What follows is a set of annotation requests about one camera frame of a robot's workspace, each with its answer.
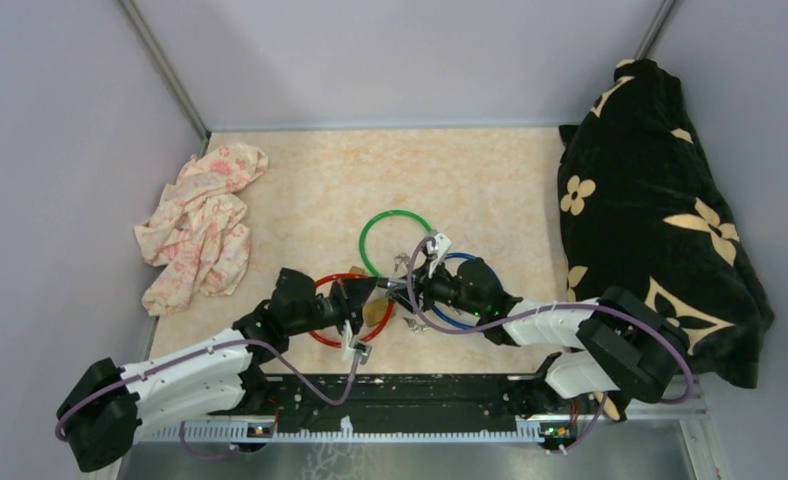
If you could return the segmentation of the large brass padlock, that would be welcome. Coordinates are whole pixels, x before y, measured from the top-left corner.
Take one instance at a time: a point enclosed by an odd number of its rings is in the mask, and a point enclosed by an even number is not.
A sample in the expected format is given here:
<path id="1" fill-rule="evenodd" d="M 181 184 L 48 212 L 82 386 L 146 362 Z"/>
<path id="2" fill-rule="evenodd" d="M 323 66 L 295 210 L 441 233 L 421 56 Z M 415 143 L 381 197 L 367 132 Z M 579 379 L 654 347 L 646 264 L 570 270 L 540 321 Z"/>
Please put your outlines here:
<path id="1" fill-rule="evenodd" d="M 387 298 L 371 300 L 363 306 L 364 326 L 368 329 L 383 328 L 393 312 L 394 303 Z"/>

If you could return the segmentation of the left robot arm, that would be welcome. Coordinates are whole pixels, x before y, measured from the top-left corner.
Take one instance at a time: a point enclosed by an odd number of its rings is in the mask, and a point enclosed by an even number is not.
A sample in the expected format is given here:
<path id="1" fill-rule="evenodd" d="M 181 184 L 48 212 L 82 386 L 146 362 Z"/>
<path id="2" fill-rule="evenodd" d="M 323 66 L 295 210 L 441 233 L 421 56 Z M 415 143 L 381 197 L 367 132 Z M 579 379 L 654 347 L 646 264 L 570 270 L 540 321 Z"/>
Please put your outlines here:
<path id="1" fill-rule="evenodd" d="M 54 435 L 70 447 L 81 471 L 93 472 L 163 427 L 236 408 L 258 413 L 270 399 L 262 364 L 285 363 L 291 337 L 328 327 L 355 345 L 364 305 L 385 283 L 352 275 L 323 295 L 314 279 L 283 268 L 268 298 L 197 344 L 157 360 L 91 364 L 58 407 Z"/>

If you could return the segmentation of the green lock key pair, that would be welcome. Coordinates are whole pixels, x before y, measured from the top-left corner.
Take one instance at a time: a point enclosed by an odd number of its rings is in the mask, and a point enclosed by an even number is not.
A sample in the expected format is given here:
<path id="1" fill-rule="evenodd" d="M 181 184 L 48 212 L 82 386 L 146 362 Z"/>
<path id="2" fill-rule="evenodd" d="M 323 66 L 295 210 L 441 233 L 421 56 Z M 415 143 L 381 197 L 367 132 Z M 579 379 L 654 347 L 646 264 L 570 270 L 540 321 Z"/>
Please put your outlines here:
<path id="1" fill-rule="evenodd" d="M 407 253 L 398 254 L 394 259 L 394 272 L 405 269 L 409 259 L 410 256 Z"/>

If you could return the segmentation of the red cable lock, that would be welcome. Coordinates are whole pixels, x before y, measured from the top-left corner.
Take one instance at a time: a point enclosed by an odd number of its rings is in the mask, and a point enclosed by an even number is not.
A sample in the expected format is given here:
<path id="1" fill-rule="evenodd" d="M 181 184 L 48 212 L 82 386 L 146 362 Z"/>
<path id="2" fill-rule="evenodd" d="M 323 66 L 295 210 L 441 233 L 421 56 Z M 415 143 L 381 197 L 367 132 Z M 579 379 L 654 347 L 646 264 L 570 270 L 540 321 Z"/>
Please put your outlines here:
<path id="1" fill-rule="evenodd" d="M 335 274 L 330 274 L 330 275 L 327 275 L 327 276 L 324 276 L 324 277 L 318 279 L 315 282 L 315 286 L 316 287 L 320 287 L 320 286 L 323 286 L 325 284 L 332 283 L 332 282 L 340 283 L 342 280 L 345 280 L 345 279 L 361 278 L 361 277 L 367 277 L 367 275 L 363 276 L 363 275 L 355 275 L 355 274 L 349 274 L 349 273 L 335 273 Z M 374 340 L 385 329 L 385 327 L 388 325 L 388 323 L 391 320 L 394 312 L 395 312 L 395 303 L 394 303 L 393 312 L 391 313 L 391 315 L 390 315 L 390 317 L 388 319 L 388 322 L 384 325 L 384 327 L 383 328 L 371 329 L 369 333 L 367 333 L 366 335 L 364 335 L 361 338 L 361 340 L 364 341 L 364 342 L 370 342 L 370 341 Z M 326 338 L 326 337 L 320 335 L 316 331 L 310 332 L 309 335 L 315 341 L 317 341 L 318 343 L 320 343 L 322 345 L 325 345 L 327 347 L 331 347 L 331 348 L 340 348 L 341 347 L 341 343 L 339 341 L 335 341 L 335 340 Z"/>

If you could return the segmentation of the green cable lock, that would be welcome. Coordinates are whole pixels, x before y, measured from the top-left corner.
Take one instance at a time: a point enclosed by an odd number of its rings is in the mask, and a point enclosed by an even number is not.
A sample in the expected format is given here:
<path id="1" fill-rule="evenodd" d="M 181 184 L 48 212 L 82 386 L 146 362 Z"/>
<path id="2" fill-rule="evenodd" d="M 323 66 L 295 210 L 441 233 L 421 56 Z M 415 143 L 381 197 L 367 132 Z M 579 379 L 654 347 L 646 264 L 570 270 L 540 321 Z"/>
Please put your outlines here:
<path id="1" fill-rule="evenodd" d="M 360 232 L 359 239 L 358 239 L 358 251 L 359 251 L 361 260 L 363 261 L 363 264 L 364 264 L 365 268 L 367 269 L 367 271 L 370 274 L 373 274 L 374 276 L 377 276 L 377 277 L 380 276 L 380 273 L 376 269 L 376 267 L 373 265 L 372 261 L 370 260 L 370 256 L 369 256 L 368 251 L 367 251 L 367 239 L 368 239 L 368 236 L 369 236 L 369 233 L 370 233 L 371 229 L 377 223 L 381 222 L 382 220 L 385 220 L 385 219 L 388 219 L 388 218 L 392 218 L 392 217 L 404 217 L 404 218 L 411 219 L 411 220 L 417 222 L 424 229 L 425 232 L 429 232 L 429 231 L 432 230 L 432 227 L 431 227 L 430 223 L 427 220 L 425 220 L 422 216 L 420 216 L 417 213 L 414 213 L 412 211 L 404 210 L 404 209 L 385 210 L 385 211 L 382 211 L 382 212 L 374 215 L 372 218 L 370 218 L 367 221 L 367 223 L 363 226 L 363 228 L 362 228 L 362 230 Z"/>

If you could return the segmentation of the blue cable lock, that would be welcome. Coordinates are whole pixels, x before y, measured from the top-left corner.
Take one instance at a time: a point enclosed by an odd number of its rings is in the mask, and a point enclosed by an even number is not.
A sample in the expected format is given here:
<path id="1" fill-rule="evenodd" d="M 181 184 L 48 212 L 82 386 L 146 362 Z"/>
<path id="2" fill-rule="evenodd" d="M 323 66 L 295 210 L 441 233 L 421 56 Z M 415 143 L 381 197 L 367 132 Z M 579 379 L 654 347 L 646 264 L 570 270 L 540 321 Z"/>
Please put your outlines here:
<path id="1" fill-rule="evenodd" d="M 472 255 L 472 254 L 469 254 L 469 253 L 464 253 L 464 252 L 452 252 L 452 253 L 449 253 L 447 255 L 447 259 L 459 259 L 459 260 L 463 260 L 465 263 L 467 263 L 467 262 L 473 262 L 476 259 L 476 256 Z M 488 271 L 491 272 L 491 275 L 494 277 L 495 282 L 499 286 L 502 286 L 502 282 L 500 281 L 500 279 L 497 276 L 496 272 L 490 266 L 486 266 L 486 268 L 487 268 Z M 462 323 L 459 320 L 451 318 L 449 315 L 444 313 L 438 306 L 433 306 L 431 311 L 439 319 L 441 319 L 445 323 L 447 323 L 447 324 L 449 324 L 449 325 L 451 325 L 451 326 L 453 326 L 455 328 L 458 328 L 458 329 L 469 329 L 469 328 L 471 328 L 471 325 Z"/>

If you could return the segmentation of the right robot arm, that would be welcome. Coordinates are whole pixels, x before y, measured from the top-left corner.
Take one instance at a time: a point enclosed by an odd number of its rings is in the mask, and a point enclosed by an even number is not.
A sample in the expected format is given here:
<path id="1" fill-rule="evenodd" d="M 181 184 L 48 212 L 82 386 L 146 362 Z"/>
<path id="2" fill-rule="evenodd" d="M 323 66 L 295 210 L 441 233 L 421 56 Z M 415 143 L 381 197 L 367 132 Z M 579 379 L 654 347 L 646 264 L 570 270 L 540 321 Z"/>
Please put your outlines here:
<path id="1" fill-rule="evenodd" d="M 441 262 L 426 261 L 383 284 L 413 313 L 443 304 L 473 315 L 477 323 L 471 332 L 497 345 L 563 347 L 542 363 L 533 385 L 534 401 L 546 412 L 558 412 L 571 398 L 589 393 L 663 403 L 673 377 L 691 373 L 686 334 L 619 287 L 584 301 L 538 304 L 507 293 L 479 257 L 455 273 Z"/>

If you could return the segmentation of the silver key bunch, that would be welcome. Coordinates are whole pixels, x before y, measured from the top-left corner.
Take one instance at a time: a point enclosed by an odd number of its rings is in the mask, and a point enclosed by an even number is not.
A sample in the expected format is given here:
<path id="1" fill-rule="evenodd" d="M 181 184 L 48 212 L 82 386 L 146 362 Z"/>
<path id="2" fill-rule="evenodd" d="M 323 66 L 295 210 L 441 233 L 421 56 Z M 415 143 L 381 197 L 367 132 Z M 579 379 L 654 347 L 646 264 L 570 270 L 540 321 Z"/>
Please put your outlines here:
<path id="1" fill-rule="evenodd" d="M 414 318 L 404 317 L 403 320 L 404 320 L 405 324 L 407 325 L 408 329 L 412 333 L 415 333 L 415 334 L 422 333 L 422 332 L 427 331 L 427 330 L 430 329 L 430 327 L 427 324 L 419 322 L 418 320 L 416 320 Z"/>

